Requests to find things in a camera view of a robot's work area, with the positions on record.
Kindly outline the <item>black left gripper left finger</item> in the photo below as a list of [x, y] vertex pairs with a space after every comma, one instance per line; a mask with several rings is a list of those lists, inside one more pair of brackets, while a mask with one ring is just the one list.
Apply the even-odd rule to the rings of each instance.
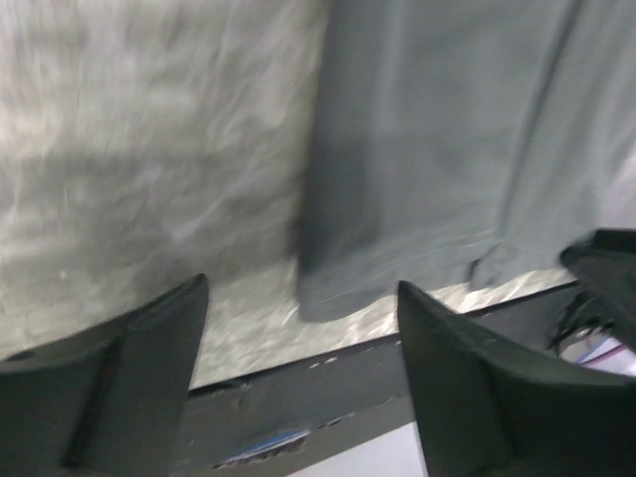
[[169, 475], [208, 305], [198, 274], [2, 360], [2, 475]]

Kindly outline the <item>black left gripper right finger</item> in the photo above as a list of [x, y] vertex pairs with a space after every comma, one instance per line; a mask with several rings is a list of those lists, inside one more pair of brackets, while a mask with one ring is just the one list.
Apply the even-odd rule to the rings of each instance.
[[635, 381], [521, 346], [409, 282], [397, 323], [432, 476], [631, 476]]

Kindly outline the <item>grey t shirt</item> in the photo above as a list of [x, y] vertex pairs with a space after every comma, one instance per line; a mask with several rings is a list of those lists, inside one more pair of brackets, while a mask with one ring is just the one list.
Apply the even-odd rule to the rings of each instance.
[[306, 322], [410, 281], [551, 269], [635, 146], [631, 1], [336, 1], [296, 296]]

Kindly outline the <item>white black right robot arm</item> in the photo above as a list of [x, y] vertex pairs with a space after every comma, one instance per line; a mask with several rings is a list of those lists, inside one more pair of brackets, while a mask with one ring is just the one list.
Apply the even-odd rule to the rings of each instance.
[[598, 230], [560, 262], [580, 292], [562, 312], [548, 348], [585, 368], [635, 375], [635, 233]]

